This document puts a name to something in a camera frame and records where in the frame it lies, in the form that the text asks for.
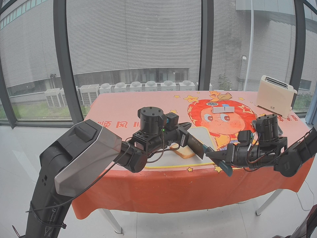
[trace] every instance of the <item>teal handle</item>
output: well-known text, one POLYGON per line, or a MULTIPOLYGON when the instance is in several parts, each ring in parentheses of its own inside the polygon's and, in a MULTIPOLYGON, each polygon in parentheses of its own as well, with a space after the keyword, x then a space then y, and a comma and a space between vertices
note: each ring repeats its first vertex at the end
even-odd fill
POLYGON ((220 161, 217 166, 219 166, 227 174, 227 176, 232 176, 232 166, 226 164, 224 161, 220 161))
MULTIPOLYGON (((207 145, 203 145, 203 149, 206 152, 207 149, 209 147, 207 145)), ((232 176, 233 170, 232 170, 232 166, 226 164, 226 162, 224 160, 217 160, 217 159, 213 159, 210 158, 218 167, 220 167, 226 174, 227 176, 232 176)))

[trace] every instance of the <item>table leg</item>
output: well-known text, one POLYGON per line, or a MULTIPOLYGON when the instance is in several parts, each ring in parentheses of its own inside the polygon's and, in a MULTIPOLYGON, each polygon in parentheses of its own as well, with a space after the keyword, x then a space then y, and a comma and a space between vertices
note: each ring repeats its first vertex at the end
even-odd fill
POLYGON ((277 198, 277 196, 283 191, 283 189, 279 188, 277 189, 268 199, 267 201, 264 202, 263 205, 260 206, 259 209, 256 210, 256 215, 259 216, 264 210, 265 208, 267 208, 274 199, 277 198))
POLYGON ((102 216, 109 222, 109 224, 114 228, 114 231, 117 234, 122 234, 122 227, 119 225, 117 220, 114 218, 110 210, 108 209, 99 209, 102 216))

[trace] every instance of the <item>red hair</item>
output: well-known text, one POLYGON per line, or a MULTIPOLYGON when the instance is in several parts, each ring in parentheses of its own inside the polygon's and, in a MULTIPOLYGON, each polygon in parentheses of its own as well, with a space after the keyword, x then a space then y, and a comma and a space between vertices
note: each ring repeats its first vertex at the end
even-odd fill
MULTIPOLYGON (((255 129, 252 125, 252 120, 256 120, 256 114, 246 105, 243 103, 232 101, 232 100, 225 100, 225 101, 211 101, 211 100, 199 100, 196 102, 191 103, 187 108, 187 113, 195 124, 195 126, 201 126, 202 117, 201 112, 204 109, 210 109, 212 112, 213 107, 221 107, 222 104, 227 104, 230 107, 235 107, 235 113, 240 115, 240 117, 244 121, 244 129, 243 130, 251 130, 255 132, 255 129)), ((218 137, 220 134, 210 132, 212 136, 218 137)))

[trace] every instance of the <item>white toaster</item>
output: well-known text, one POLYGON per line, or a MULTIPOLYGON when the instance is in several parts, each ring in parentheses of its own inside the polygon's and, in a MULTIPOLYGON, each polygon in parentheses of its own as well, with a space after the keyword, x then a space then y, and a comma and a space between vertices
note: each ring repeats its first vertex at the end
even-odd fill
POLYGON ((293 86, 263 75, 260 81, 256 105, 287 118, 297 91, 293 86))

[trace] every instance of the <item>orange tablecloth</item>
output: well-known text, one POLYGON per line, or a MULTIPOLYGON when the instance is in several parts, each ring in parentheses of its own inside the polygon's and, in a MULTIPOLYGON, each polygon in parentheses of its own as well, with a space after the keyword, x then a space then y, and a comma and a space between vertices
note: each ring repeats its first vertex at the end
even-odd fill
MULTIPOLYGON (((199 133, 206 131, 202 134, 210 137, 204 143, 221 149, 228 142, 236 140, 237 129, 254 130, 251 121, 258 116, 270 114, 256 107, 255 100, 256 92, 233 91, 101 94, 94 101, 86 119, 104 125, 125 139, 139 129, 137 110, 145 106, 156 106, 162 108, 164 113, 177 113, 179 122, 191 121, 193 126, 198 127, 199 133), (212 115, 213 106, 221 104, 235 107, 235 113, 229 114, 230 122, 216 117, 204 119, 206 113, 212 115)), ((290 113, 288 119, 279 117, 279 126, 284 132, 283 136, 288 137, 288 145, 308 131, 307 126, 294 113, 290 113)), ((313 161, 307 161, 290 178, 273 171, 272 167, 251 173, 235 169, 232 177, 228 177, 212 163, 203 163, 196 157, 184 160, 169 151, 166 155, 164 153, 161 164, 153 163, 135 174, 116 165, 98 183, 73 201, 76 217, 84 219, 98 208, 146 213, 211 209, 255 198, 278 188, 297 192, 313 161)))

